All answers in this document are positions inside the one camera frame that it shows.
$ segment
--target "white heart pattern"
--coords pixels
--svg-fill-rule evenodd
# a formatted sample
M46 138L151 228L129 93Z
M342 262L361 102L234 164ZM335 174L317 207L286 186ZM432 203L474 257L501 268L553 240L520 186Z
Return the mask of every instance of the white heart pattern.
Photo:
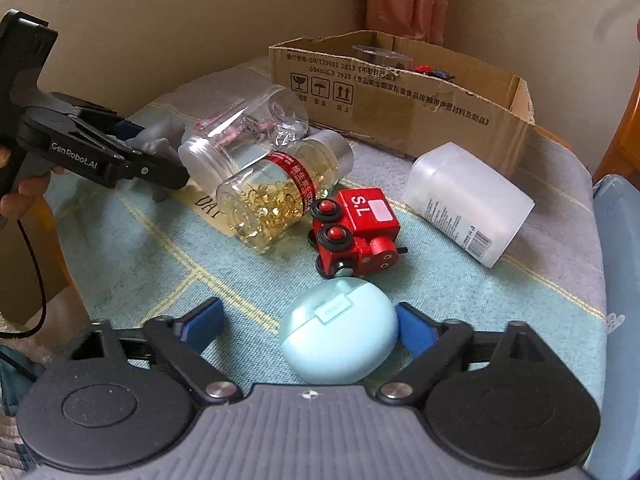
M620 314L619 316L615 312L611 312L610 314L607 314L607 335L609 335L611 332L617 329L624 322L625 322L624 314Z

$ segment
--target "red toy train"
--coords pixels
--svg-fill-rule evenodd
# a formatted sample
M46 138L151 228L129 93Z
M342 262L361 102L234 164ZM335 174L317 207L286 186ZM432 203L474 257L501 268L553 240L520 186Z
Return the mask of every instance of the red toy train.
M400 222L381 189L345 189L335 200L315 200L309 207L313 227L309 242L318 249L316 270L324 278L362 277L399 260Z

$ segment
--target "human hand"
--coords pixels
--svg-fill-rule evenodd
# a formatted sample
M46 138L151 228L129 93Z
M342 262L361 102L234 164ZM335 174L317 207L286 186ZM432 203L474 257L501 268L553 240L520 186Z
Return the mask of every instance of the human hand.
M9 162L11 151L0 146L0 168ZM55 173L64 173L62 168L54 168ZM0 216L17 220L33 205L37 197L44 194L49 186L51 174L25 178L18 184L17 192L12 192L0 198Z

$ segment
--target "beige wall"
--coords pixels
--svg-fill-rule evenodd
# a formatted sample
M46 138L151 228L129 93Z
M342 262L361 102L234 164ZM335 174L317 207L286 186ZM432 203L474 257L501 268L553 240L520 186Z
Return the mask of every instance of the beige wall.
M638 74L638 0L449 0L445 46L522 76L593 172Z
M0 0L60 32L41 79L130 113L279 41L362 26L366 0Z

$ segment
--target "toy wheel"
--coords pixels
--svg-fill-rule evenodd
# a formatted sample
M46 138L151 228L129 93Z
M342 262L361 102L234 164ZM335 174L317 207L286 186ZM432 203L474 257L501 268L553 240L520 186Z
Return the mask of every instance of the toy wheel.
M340 224L325 224L318 231L318 244L332 253L341 253L353 245L353 234Z
M309 232L306 234L306 241L309 242L309 245L316 251L318 250L318 240L316 240L316 233L313 229L309 229Z
M319 222L335 222L342 217L342 207L335 200L322 198L309 206L311 216Z
M355 273L353 267L351 260L339 260L331 266L331 273L334 278L350 278Z
M320 274L320 276L322 276L326 280L331 279L333 277L324 273L324 269L322 268L322 258L320 258L320 256L316 258L316 270L318 271L318 274Z

